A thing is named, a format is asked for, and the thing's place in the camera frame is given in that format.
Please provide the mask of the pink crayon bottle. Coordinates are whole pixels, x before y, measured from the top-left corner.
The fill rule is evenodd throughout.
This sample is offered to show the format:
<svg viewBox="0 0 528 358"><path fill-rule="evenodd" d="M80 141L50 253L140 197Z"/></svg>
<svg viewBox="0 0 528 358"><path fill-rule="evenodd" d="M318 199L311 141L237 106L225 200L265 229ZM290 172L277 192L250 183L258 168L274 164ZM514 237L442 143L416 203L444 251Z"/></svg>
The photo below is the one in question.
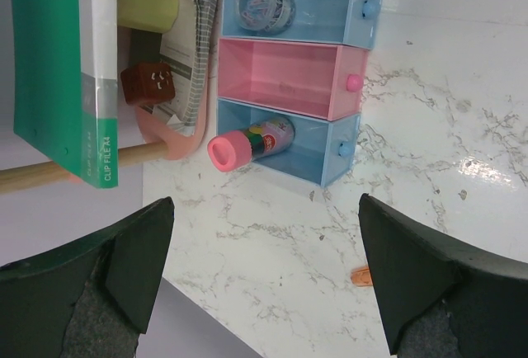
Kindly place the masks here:
<svg viewBox="0 0 528 358"><path fill-rule="evenodd" d="M251 161L286 150L295 138L295 127L275 116L246 129L231 130L215 136L207 145L211 162L221 172L231 172Z"/></svg>

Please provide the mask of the clear tape roll pack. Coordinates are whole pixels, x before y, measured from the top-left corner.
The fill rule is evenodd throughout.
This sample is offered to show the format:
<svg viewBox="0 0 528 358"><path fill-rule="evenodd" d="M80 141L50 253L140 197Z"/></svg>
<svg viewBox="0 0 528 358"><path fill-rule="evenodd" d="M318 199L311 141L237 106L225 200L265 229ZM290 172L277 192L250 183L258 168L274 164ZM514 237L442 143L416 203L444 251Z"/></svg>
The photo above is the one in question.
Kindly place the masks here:
<svg viewBox="0 0 528 358"><path fill-rule="evenodd" d="M295 0L235 0L237 23L247 31L279 35L295 19Z"/></svg>

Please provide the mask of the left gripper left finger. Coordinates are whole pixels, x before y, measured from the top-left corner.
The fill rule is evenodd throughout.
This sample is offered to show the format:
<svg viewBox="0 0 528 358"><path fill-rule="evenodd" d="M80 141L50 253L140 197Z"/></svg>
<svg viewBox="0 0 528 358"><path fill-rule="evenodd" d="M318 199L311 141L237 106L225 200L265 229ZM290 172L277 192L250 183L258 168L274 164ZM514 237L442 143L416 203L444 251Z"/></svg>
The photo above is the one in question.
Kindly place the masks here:
<svg viewBox="0 0 528 358"><path fill-rule="evenodd" d="M1 268L3 357L134 357L172 237L166 197Z"/></svg>

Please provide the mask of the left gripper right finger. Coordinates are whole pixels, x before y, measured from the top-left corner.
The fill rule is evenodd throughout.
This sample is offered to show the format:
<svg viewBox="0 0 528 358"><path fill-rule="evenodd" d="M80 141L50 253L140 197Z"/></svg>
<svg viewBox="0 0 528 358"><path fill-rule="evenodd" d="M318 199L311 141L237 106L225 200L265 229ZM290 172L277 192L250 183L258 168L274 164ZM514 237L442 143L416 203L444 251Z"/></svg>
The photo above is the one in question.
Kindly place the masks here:
<svg viewBox="0 0 528 358"><path fill-rule="evenodd" d="M527 355L524 262L420 224L368 194L359 220L391 355Z"/></svg>

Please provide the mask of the four-compartment pastel organizer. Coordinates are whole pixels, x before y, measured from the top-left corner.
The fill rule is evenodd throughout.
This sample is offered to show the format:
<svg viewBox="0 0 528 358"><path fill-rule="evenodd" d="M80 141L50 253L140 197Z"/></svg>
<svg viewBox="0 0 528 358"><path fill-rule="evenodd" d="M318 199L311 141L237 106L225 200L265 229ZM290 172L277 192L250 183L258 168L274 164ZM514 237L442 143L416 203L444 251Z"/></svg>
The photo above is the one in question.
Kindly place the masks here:
<svg viewBox="0 0 528 358"><path fill-rule="evenodd" d="M217 135L283 116L295 127L291 146L251 163L323 187L346 174L381 4L295 0L292 25L268 35L244 30L235 0L223 0Z"/></svg>

